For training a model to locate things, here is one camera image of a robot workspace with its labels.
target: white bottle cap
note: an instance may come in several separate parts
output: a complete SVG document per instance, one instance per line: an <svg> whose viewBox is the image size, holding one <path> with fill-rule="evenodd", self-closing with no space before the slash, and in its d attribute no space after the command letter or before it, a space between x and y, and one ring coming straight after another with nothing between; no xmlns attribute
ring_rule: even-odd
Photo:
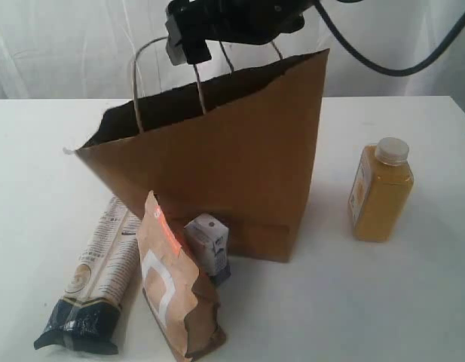
<svg viewBox="0 0 465 362"><path fill-rule="evenodd" d="M375 157L383 164L398 166L406 162L409 150L406 142L398 138L387 137L376 145Z"/></svg>

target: white table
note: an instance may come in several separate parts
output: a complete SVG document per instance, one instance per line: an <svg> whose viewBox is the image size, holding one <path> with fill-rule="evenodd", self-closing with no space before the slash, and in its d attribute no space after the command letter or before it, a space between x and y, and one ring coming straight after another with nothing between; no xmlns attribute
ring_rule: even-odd
<svg viewBox="0 0 465 362"><path fill-rule="evenodd" d="M62 148L124 102L0 100L0 361L174 360L138 277L120 357L32 348L111 197ZM465 361L465 114L449 97L339 98L321 118L292 261L231 259L228 341L203 360ZM347 197L361 149L385 136L411 146L415 187L392 240L367 244L351 236Z"/></svg>

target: brown paper bag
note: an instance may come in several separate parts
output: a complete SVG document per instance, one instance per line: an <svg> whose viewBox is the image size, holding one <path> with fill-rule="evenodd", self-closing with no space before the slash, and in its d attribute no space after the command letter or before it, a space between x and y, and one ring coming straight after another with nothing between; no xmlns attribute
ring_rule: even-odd
<svg viewBox="0 0 465 362"><path fill-rule="evenodd" d="M219 347L225 334L212 282L183 243L182 227L170 227L151 192L137 233L145 297L173 355L185 361Z"/></svg>
<svg viewBox="0 0 465 362"><path fill-rule="evenodd" d="M212 214L231 253L285 262L309 195L328 51L290 57L108 110L76 153L138 217L154 190L174 219Z"/></svg>

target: bottle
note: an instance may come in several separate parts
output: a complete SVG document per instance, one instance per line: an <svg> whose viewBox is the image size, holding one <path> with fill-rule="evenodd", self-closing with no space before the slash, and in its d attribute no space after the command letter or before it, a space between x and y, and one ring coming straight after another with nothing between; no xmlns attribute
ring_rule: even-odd
<svg viewBox="0 0 465 362"><path fill-rule="evenodd" d="M355 236L363 241L387 241L413 186L408 145L383 138L366 146L348 203Z"/></svg>

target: white backdrop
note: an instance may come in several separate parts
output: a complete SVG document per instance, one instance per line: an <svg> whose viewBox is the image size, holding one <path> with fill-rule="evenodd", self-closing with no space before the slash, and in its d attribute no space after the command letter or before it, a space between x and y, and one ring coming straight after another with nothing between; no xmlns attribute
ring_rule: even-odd
<svg viewBox="0 0 465 362"><path fill-rule="evenodd" d="M134 49L166 35L169 0L0 0L0 98L128 98ZM346 38L383 66L403 68L425 58L465 9L465 0L324 0ZM451 95L465 111L465 30L440 60L418 75L390 78L347 54L317 12L305 29L282 35L287 55L331 48L326 96ZM217 43L203 78L228 71ZM236 68L276 60L270 46L227 44ZM190 66L174 67L164 43L142 55L143 94L194 80Z"/></svg>

